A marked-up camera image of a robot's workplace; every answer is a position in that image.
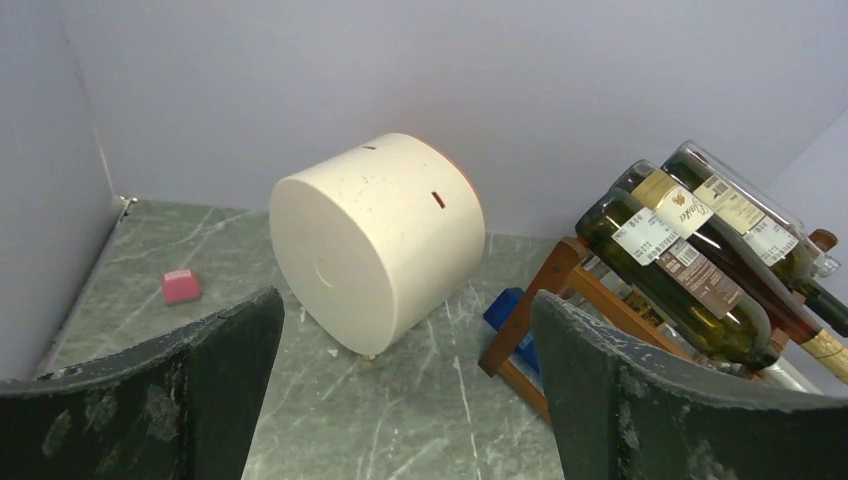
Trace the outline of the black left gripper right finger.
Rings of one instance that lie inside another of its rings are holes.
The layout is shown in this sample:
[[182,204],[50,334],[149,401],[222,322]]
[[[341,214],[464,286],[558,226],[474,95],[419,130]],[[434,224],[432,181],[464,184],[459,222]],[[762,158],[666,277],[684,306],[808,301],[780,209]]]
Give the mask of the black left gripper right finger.
[[726,375],[539,292],[531,323],[568,479],[843,479],[847,402]]

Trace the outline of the green wine bottle white label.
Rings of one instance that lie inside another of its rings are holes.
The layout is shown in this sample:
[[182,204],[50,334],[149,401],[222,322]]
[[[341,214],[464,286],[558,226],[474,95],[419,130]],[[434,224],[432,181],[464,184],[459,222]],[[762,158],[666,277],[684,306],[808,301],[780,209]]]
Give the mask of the green wine bottle white label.
[[800,235],[756,200],[717,159],[692,143],[680,146],[661,169],[686,186],[733,227],[766,266],[836,333],[847,335],[847,306],[814,279],[813,254]]

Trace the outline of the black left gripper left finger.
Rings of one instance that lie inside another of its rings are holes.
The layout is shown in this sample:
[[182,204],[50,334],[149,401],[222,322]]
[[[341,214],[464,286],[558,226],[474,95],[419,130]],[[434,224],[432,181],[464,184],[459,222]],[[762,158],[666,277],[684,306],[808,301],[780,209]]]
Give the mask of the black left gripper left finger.
[[279,291],[1,385],[5,479],[238,479],[284,325]]

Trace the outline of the dark wine bottle cream label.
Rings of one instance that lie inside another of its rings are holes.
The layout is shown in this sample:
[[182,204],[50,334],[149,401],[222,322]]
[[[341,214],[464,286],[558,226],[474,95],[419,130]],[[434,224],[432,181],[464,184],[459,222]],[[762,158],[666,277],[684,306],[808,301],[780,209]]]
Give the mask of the dark wine bottle cream label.
[[704,200],[646,160],[615,182],[744,288],[767,312],[771,324],[840,381],[847,381],[847,349],[807,313],[790,290]]

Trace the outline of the green wine bottle brown label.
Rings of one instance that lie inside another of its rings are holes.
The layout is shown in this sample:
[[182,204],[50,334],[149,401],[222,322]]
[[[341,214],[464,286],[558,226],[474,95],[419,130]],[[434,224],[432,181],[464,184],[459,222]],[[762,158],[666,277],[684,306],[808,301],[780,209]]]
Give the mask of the green wine bottle brown label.
[[630,193],[610,189],[575,231],[700,353],[752,372],[779,360],[763,307]]

